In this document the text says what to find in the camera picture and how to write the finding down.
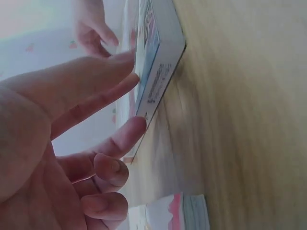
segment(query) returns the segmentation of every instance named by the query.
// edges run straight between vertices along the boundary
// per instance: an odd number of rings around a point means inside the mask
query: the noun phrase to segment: table surface
[[[130,205],[204,193],[211,228],[307,229],[307,1],[174,0],[187,50]]]

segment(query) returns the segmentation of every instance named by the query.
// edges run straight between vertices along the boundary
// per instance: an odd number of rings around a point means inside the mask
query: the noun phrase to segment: wood grain
[[[205,193],[212,229],[307,229],[307,1],[174,0],[187,50],[130,205]]]

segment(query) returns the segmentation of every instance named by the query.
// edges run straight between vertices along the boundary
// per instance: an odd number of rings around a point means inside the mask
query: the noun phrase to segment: finger
[[[118,189],[125,185],[129,176],[129,170],[124,162],[104,154],[95,156],[94,168],[97,177]]]
[[[92,178],[75,183],[74,188],[80,199],[83,196],[95,195],[100,193],[95,186]],[[110,230],[100,219],[94,219],[89,216],[85,216],[85,221],[88,230]]]
[[[99,34],[101,40],[103,40],[109,46],[118,46],[119,41],[114,32],[105,23],[96,23],[93,29]]]
[[[87,216],[95,219],[122,222],[128,213],[128,202],[120,193],[87,195],[81,198],[81,206]]]
[[[101,38],[98,35],[93,41],[80,41],[86,53],[94,57],[107,58],[111,54],[101,45]]]
[[[90,149],[120,159],[128,153],[146,131],[146,120],[133,117],[125,123],[113,136]]]
[[[124,80],[132,71],[134,52],[106,59],[82,57],[1,82],[39,105],[52,121],[78,103]]]
[[[97,147],[83,153],[58,157],[58,162],[72,183],[87,179],[95,174],[94,158],[96,154],[106,153],[110,157],[119,159],[135,145],[145,130],[146,121],[144,118],[133,117],[111,138],[102,142]]]
[[[86,100],[60,116],[52,123],[51,140],[128,93],[138,81],[139,77],[136,74],[130,74],[113,89]]]
[[[107,193],[106,196],[100,195],[99,190],[97,189],[95,183],[93,182],[92,178],[87,179],[85,181],[80,181],[74,184],[75,190],[78,193],[81,204],[85,205],[86,207],[89,205],[88,202],[84,198],[91,197],[91,195],[97,197],[103,197],[103,199],[108,202],[108,208],[105,210],[108,219],[116,219],[116,220],[106,220],[105,218],[92,218],[88,215],[87,212],[83,209],[85,213],[85,220],[88,227],[88,230],[115,230],[117,227],[122,223],[123,220],[127,217],[128,212],[128,203],[121,194],[118,193]],[[97,209],[102,208],[98,203],[97,200],[94,199],[95,205],[98,207]]]

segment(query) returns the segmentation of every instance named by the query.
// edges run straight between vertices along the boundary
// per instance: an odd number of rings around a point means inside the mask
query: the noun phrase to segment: fingernail
[[[112,160],[111,168],[113,172],[117,173],[120,170],[120,163],[117,160]]]
[[[101,197],[87,197],[85,198],[87,207],[93,212],[102,212],[107,209],[108,202],[107,200]]]
[[[111,57],[111,59],[115,60],[115,61],[119,61],[119,62],[128,62],[128,61],[134,61],[134,56],[135,56],[135,51],[134,50],[130,50],[128,52],[125,53],[121,53],[121,54],[116,54],[114,56]]]

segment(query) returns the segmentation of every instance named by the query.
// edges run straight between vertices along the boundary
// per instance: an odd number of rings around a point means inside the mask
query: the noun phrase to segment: red pattern
[[[181,194],[175,194],[172,203],[168,206],[168,211],[173,214],[173,218],[168,224],[168,230],[180,230],[180,216],[179,216],[179,209],[180,209],[180,201],[181,201]]]

